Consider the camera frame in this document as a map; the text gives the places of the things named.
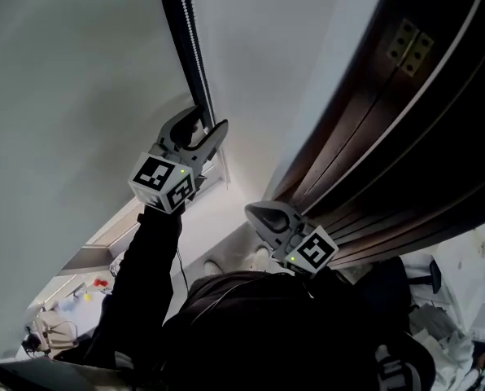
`white wall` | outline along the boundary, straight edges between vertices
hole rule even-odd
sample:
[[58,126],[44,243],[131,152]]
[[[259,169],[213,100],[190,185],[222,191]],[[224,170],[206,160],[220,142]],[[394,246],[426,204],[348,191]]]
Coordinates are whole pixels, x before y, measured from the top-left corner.
[[[183,214],[183,232],[179,251],[186,267],[219,244],[225,237],[246,222],[246,202],[240,188],[234,183],[227,187],[224,181],[208,188],[197,200],[186,207]],[[174,259],[170,275],[180,271]]]
[[190,104],[160,0],[0,0],[0,358]]
[[311,134],[378,0],[194,0],[224,148],[248,201],[269,197]]

